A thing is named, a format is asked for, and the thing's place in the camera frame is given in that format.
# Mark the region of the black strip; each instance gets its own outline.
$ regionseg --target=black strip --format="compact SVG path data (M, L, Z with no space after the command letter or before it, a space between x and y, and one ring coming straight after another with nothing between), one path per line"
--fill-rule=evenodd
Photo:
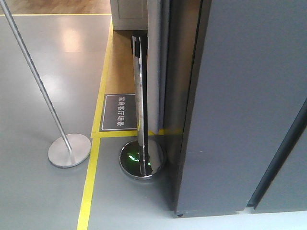
M148 165L148 109L147 109L147 34L140 37L142 53L142 84L143 84L143 114L144 114L144 143L145 143L145 167L146 173L151 173L152 168Z
M135 41L135 56L140 58L141 55L141 42L138 40Z
M256 208L307 126L307 99L258 184L248 207Z
M130 38L130 45L131 45L131 50L132 50L132 54L133 54L133 38L132 38L132 36Z

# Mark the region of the wooden floor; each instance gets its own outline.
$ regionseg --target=wooden floor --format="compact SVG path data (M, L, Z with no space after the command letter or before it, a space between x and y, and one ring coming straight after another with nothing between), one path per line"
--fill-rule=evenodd
M134 93L132 31L114 31L106 94Z
M13 14L111 13L110 0L6 0Z

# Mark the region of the round metal base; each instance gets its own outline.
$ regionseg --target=round metal base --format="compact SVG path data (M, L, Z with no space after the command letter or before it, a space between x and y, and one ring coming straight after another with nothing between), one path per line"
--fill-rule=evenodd
M49 161L59 168L70 168L82 163L90 154L91 142L82 134L68 134L70 154L62 137L56 139L48 150Z
M150 179L162 169L165 163L165 156L161 146L153 140L148 140L148 155L149 162L146 167L146 175L142 175L139 162L139 144L136 140L131 141L120 152L120 166L127 175L134 179Z

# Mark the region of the stanchion post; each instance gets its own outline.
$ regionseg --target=stanchion post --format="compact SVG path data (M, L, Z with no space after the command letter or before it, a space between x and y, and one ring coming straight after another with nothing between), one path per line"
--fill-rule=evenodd
M132 34L133 66L135 82L135 102L137 115L137 140L127 143L119 157L123 171L135 179L149 179L158 173L165 156L161 146L148 139L147 114L147 31Z
M13 19L13 16L10 12L10 9L6 3L5 0L0 0L0 5L3 9L3 12L5 14L5 17L11 27L11 30L16 38L16 41L24 55L25 60L28 63L28 66L35 78L35 81L37 82L37 85L40 89L40 91L43 94L43 97L46 101L46 104L52 114L52 117L59 129L59 132L61 134L62 138L57 139L56 141L53 142L53 144L50 146L49 151L48 151L48 158L50 160L50 162L52 164L54 164L57 167L60 168L69 168L72 166L75 166L77 164L80 164L82 161L84 161L88 155L89 155L89 151L91 148L91 143L90 140L85 137L84 135L81 134L69 134L66 135L64 132L64 129L61 125L61 122L58 118L58 115L52 105L52 102L49 98L49 95L44 87L44 84L37 72L37 69L34 65L34 62L29 54L29 51L24 43L24 40L18 30L18 27L15 23L15 20ZM82 147L80 147L80 144L77 144L75 146L77 146L77 149L74 148L74 150L72 149L71 146L71 142L79 142L82 143Z

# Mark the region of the white cabinet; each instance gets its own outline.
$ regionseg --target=white cabinet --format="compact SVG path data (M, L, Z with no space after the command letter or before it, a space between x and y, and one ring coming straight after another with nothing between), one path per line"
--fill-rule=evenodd
M114 30L147 30L146 0L111 0Z

